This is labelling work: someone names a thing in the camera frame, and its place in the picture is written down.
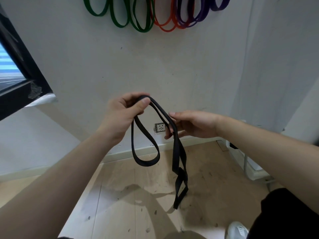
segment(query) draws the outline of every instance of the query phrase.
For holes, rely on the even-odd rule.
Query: left hand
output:
[[[108,102],[106,116],[96,132],[106,138],[107,143],[112,147],[122,141],[134,116],[142,114],[150,104],[151,100],[148,97],[135,104],[136,99],[141,95],[149,96],[149,93],[126,93]]]

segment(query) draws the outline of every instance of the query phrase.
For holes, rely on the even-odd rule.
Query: white sneaker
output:
[[[246,239],[248,232],[248,229],[243,224],[234,221],[228,226],[226,239]]]

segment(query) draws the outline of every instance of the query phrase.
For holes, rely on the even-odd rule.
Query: wall outlet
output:
[[[154,131],[155,133],[165,132],[165,124],[163,122],[155,123]]]

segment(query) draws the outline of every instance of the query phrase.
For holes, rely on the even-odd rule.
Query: black window frame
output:
[[[52,93],[31,54],[0,5],[0,42],[26,80],[0,91],[0,121]]]

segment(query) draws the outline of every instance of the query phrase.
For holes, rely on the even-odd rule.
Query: floor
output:
[[[161,152],[152,167],[133,159],[101,164],[60,236],[81,238],[224,238],[232,221],[246,227],[260,213],[265,185],[248,180],[217,142],[185,148],[189,192],[172,208],[176,175],[172,150]],[[152,159],[155,154],[141,156]],[[36,177],[0,184],[0,206]]]

